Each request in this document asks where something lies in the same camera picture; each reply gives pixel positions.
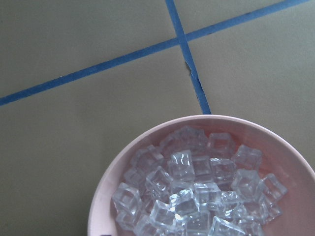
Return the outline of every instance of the blue line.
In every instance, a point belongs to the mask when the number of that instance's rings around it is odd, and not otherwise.
[[[179,45],[181,46],[181,49],[183,52],[184,59],[190,68],[191,81],[195,89],[202,113],[211,114],[210,107],[209,107],[206,95],[202,89],[202,86],[198,77],[198,72],[197,72],[195,63],[193,62],[193,58],[192,58],[192,55],[188,46],[188,42],[186,40],[186,36],[185,36],[184,30],[181,24],[181,20],[176,10],[174,0],[165,0],[165,2],[167,5],[169,14],[171,16],[174,29],[175,29],[175,32],[179,41]]]
[[[93,74],[98,73],[100,71],[113,68],[117,65],[121,65],[121,64],[127,63],[129,61],[136,60],[138,58],[142,58],[142,57],[148,56],[150,54],[174,47],[176,45],[178,45],[178,40],[177,40],[177,38],[173,38],[173,39],[164,41],[162,43],[158,43],[158,44],[152,45],[150,47],[135,51],[133,53],[115,58],[113,60],[109,60],[109,61],[97,64],[97,65],[85,68],[83,70],[79,70],[77,72],[74,72],[74,73],[71,73],[71,74],[68,74],[65,76],[61,76],[57,79],[50,80],[50,81],[44,82],[40,85],[36,85],[34,87],[27,88],[25,90],[22,90],[22,91],[13,93],[11,95],[2,97],[2,98],[0,98],[0,106],[8,104],[10,102],[20,100],[22,98],[26,98],[28,96],[31,96],[31,95],[34,95],[34,94],[37,94],[37,93],[40,93],[40,92],[43,92],[43,91],[46,91],[49,89],[52,89],[52,88],[55,88],[55,87],[58,87],[60,85],[67,84],[69,82],[81,79],[81,78],[86,77],[86,76],[93,75]]]
[[[224,30],[224,29],[239,25],[241,23],[245,23],[245,22],[257,19],[259,17],[263,17],[266,15],[275,13],[277,11],[281,11],[281,10],[284,10],[286,8],[296,6],[296,5],[299,5],[301,3],[308,2],[308,1],[310,1],[310,0],[285,0],[285,1],[281,1],[279,3],[258,9],[256,11],[246,13],[244,15],[237,16],[237,17],[231,18],[231,19],[226,20],[226,21],[222,21],[222,22],[217,23],[215,25],[208,26],[208,27],[193,31],[191,33],[186,34],[186,38],[187,38],[187,41],[192,41],[194,39],[201,38],[203,36],[218,32],[220,30]]]
[[[283,9],[286,9],[286,8],[289,8],[289,7],[304,3],[304,2],[308,2],[308,1],[310,1],[310,0],[285,0],[285,1],[282,1],[279,3],[276,3],[274,5],[267,6],[267,7],[264,7],[262,9],[259,9],[259,10],[256,10],[256,11],[238,16],[238,17],[234,17],[232,19],[229,19],[229,20],[226,20],[226,21],[223,21],[220,23],[217,23],[215,25],[208,26],[208,27],[190,32],[190,33],[184,35],[184,36],[186,36],[185,41],[191,41],[191,40],[194,40],[194,39],[218,32],[220,30],[224,30],[224,29],[230,28],[232,26],[239,25],[241,23],[245,23],[245,22],[248,22],[250,20],[254,20],[254,19],[257,19],[259,17],[265,16],[265,15],[268,15],[268,14],[271,14],[271,13],[274,13],[274,12],[277,12],[277,11],[280,11],[280,10],[283,10]],[[57,79],[47,81],[47,82],[42,83],[40,85],[36,85],[34,87],[27,88],[25,90],[22,90],[22,91],[13,93],[11,95],[2,97],[2,98],[0,98],[0,106],[8,104],[10,102],[14,102],[14,101],[23,99],[23,98],[26,98],[28,96],[40,93],[40,92],[48,90],[48,89],[58,87],[60,85],[69,83],[71,81],[81,79],[83,77],[98,73],[100,71],[104,71],[104,70],[113,68],[117,65],[121,65],[121,64],[127,63],[129,61],[132,61],[132,60],[135,60],[138,58],[142,58],[142,57],[145,57],[147,55],[150,55],[150,54],[160,52],[162,50],[174,47],[174,46],[179,44],[178,40],[179,39],[177,39],[177,38],[173,38],[173,39],[167,40],[165,42],[158,43],[158,44],[152,45],[150,47],[138,50],[136,52],[124,55],[122,57],[118,57],[118,58],[115,58],[113,60],[109,60],[109,61],[97,64],[97,65],[82,69],[80,71],[59,77]],[[194,63],[191,64],[191,61],[189,63],[190,63],[189,66],[191,66],[190,69],[191,69],[191,71],[193,71],[193,69],[195,69]],[[192,81],[197,83],[199,81],[199,79],[194,78],[194,79],[192,79]],[[196,86],[198,88],[202,88],[201,85],[196,84]],[[202,98],[202,95],[203,94],[197,93],[197,97],[199,96],[199,98]]]

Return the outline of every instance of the ice cube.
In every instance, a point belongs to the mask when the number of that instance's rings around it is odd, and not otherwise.
[[[132,167],[124,173],[124,178],[127,184],[139,190],[141,196],[144,194],[146,177],[141,170]]]
[[[211,158],[211,168],[217,185],[230,184],[235,176],[235,164],[230,159]]]
[[[150,214],[151,222],[162,230],[176,229],[175,213],[170,211],[170,205],[156,200]]]
[[[130,163],[133,167],[147,174],[155,170],[156,167],[161,166],[163,161],[164,157],[159,152],[159,149],[150,145],[144,149],[138,150]]]
[[[282,210],[277,204],[273,204],[272,206],[268,207],[268,216],[266,218],[266,223],[269,223],[270,221],[274,220],[278,216],[282,215]]]
[[[246,233],[246,236],[264,236],[261,225],[255,221],[240,220],[238,226]]]
[[[193,154],[205,153],[207,142],[204,130],[184,126],[163,139],[160,148],[163,156],[169,159],[171,154],[187,149]]]
[[[193,156],[192,165],[195,172],[195,182],[207,183],[214,181],[209,156]]]
[[[112,200],[117,210],[124,210],[132,215],[135,215],[142,205],[139,190],[123,182],[119,184]]]
[[[242,199],[238,196],[236,191],[222,191],[221,192],[222,206],[219,207],[217,215],[223,219],[240,218],[243,214],[244,208],[241,207]]]
[[[178,193],[183,189],[193,188],[193,183],[174,180],[170,184],[170,194]]]
[[[211,224],[211,213],[201,211],[186,223],[186,236],[208,236]]]
[[[160,236],[162,233],[158,227],[154,226],[147,215],[142,215],[138,224],[133,230],[136,236]]]
[[[213,218],[209,236],[245,236],[245,232],[237,225],[218,217]]]
[[[191,161],[191,152],[183,150],[171,155],[171,160],[167,162],[170,175],[177,180],[193,181],[195,172]]]
[[[231,188],[244,201],[257,201],[262,195],[265,185],[259,178],[257,171],[239,169],[236,171]]]
[[[195,183],[194,188],[200,209],[219,210],[222,205],[221,190],[216,183]]]
[[[269,205],[275,204],[287,193],[287,188],[278,181],[273,173],[267,174],[263,182],[266,185],[263,193]]]
[[[120,225],[123,230],[132,231],[137,225],[137,222],[141,216],[141,212],[138,211],[135,215],[132,215],[124,210],[119,211],[116,222]]]
[[[235,151],[235,143],[229,133],[211,133],[207,146],[212,158],[230,158]]]
[[[236,164],[237,169],[258,171],[261,164],[261,157],[262,152],[260,150],[250,148],[246,145],[240,145],[231,159]]]
[[[169,201],[170,210],[175,213],[176,220],[182,224],[199,212],[199,202],[191,188],[172,194]]]
[[[153,196],[152,192],[146,190],[143,196],[141,197],[142,200],[142,211],[146,214],[150,214],[153,208],[155,197]]]
[[[156,199],[167,202],[169,198],[169,185],[173,178],[161,167],[147,175],[145,186]]]
[[[261,225],[266,223],[269,213],[264,198],[264,195],[262,195],[258,201],[244,202],[244,207],[248,214],[244,219],[257,221]]]

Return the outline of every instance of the bowl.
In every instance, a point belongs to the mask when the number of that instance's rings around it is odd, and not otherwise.
[[[134,153],[150,144],[157,146],[169,133],[189,125],[211,132],[228,132],[236,144],[262,150],[259,174],[274,173],[287,187],[279,201],[283,215],[263,226],[266,236],[310,236],[315,234],[315,173],[306,160],[288,142],[272,131],[244,119],[198,115],[174,119],[160,124],[133,140],[113,160],[95,191],[92,201],[88,236],[133,236],[115,223],[116,210],[111,196]]]

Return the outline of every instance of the floor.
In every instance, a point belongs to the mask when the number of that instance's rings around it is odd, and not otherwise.
[[[208,104],[315,168],[315,1],[174,3],[0,1],[0,235],[86,235],[120,150]]]

